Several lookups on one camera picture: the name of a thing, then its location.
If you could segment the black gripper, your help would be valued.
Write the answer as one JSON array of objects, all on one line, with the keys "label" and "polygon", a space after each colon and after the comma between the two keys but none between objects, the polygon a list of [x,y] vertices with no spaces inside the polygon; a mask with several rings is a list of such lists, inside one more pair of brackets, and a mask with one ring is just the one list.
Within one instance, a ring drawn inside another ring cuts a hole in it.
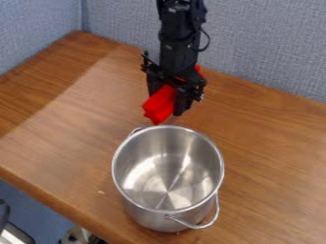
[{"label": "black gripper", "polygon": [[[200,31],[195,31],[183,38],[178,38],[176,36],[170,36],[163,31],[159,32],[159,61],[155,62],[150,57],[148,52],[144,51],[142,54],[142,71],[144,71],[143,67],[150,64],[155,64],[168,76],[175,76],[188,71],[195,65],[198,65],[199,53],[207,49],[207,47],[200,47],[202,34],[203,33]],[[164,84],[166,77],[159,77],[150,73],[147,74],[150,95],[154,95]],[[176,89],[174,103],[175,116],[182,116],[182,114],[191,108],[194,100],[194,89],[190,86],[179,87]]]}]

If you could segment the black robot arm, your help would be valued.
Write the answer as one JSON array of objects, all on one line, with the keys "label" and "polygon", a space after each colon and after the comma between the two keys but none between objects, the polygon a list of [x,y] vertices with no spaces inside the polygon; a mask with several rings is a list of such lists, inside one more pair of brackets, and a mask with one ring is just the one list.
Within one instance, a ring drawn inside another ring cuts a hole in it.
[{"label": "black robot arm", "polygon": [[144,104],[146,115],[167,118],[180,116],[200,102],[207,84],[200,66],[199,53],[207,9],[204,0],[156,0],[160,30],[159,62],[143,52],[142,71],[147,74],[150,100]]}]

